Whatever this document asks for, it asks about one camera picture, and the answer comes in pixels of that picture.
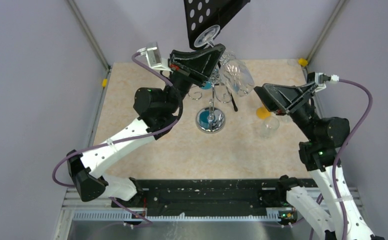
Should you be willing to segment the blue plastic wine glass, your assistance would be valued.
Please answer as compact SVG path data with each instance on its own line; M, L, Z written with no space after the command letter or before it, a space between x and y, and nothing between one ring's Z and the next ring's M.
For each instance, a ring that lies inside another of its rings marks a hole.
M204 86L201 86L200 89L202 90L209 90L214 86L214 84L211 81L207 81Z

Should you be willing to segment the black music stand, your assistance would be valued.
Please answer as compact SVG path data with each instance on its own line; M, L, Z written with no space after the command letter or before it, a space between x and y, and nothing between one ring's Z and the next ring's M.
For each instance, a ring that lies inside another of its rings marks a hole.
M200 50L204 47L195 43L205 30L219 26L222 30L250 0L185 0L185 20L189 48Z

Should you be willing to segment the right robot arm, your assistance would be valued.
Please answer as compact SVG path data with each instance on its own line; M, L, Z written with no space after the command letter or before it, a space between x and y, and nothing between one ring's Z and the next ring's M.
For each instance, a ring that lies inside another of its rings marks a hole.
M275 192L281 206L293 206L321 240L376 240L347 186L340 155L355 129L341 117L319 117L310 99L326 88L310 81L302 86L266 83L254 88L269 112L288 115L307 137L299 143L299 157L312 177L326 208L322 208L295 178L284 176Z

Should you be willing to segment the black front rail base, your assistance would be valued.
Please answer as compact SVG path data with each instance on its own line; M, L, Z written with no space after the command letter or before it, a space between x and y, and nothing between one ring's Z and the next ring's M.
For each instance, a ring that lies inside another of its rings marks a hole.
M278 200L278 180L189 179L138 180L142 190L131 200L101 196L83 202L74 189L64 197L63 208L74 210L83 221L149 222L264 222L270 227L303 222L300 212Z

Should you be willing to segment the yellow plastic wine glass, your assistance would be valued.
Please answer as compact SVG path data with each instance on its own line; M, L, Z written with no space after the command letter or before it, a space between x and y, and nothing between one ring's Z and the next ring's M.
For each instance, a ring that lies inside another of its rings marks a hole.
M257 108L255 114L261 120L264 120L272 115L271 112L269 112L264 106Z

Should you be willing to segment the clear wine glass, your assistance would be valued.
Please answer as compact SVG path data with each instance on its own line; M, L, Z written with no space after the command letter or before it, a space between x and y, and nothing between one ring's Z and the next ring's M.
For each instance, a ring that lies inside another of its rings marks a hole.
M194 40L193 46L214 47L214 38L219 32L220 26L217 24L208 27ZM232 94L244 97L254 89L255 82L249 69L232 51L225 50L219 63L219 79Z
M280 121L274 116L269 116L262 121L258 135L265 139L272 138L276 134L279 127Z

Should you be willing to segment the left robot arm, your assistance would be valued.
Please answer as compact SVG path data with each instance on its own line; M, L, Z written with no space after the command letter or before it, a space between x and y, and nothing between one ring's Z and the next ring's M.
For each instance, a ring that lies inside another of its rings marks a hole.
M173 50L165 60L170 74L161 79L163 88L141 87L134 95L137 117L103 143L83 150L72 150L64 161L69 176L83 202L114 197L136 207L142 193L130 178L106 176L106 170L137 148L170 132L181 119L184 98L193 85L206 84L223 56L223 44L192 52Z

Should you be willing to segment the chrome wine glass rack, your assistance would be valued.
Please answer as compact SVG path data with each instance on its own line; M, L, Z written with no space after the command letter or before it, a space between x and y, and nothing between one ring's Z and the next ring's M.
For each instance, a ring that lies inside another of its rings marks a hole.
M217 100L220 103L227 104L229 102L234 102L234 98L229 90L223 94L223 98L229 98L229 100L224 101L220 100L217 97L216 87L223 86L223 82L220 80L220 67L223 63L226 63L229 60L235 60L236 55L233 51L226 50L218 64L215 66L214 70L208 81L213 83L211 90L211 98L208 101L208 106L202 108L195 117L195 123L197 128L207 134L215 134L221 131L226 123L226 116L224 112L216 107L215 101ZM194 85L192 88L199 88L200 86Z

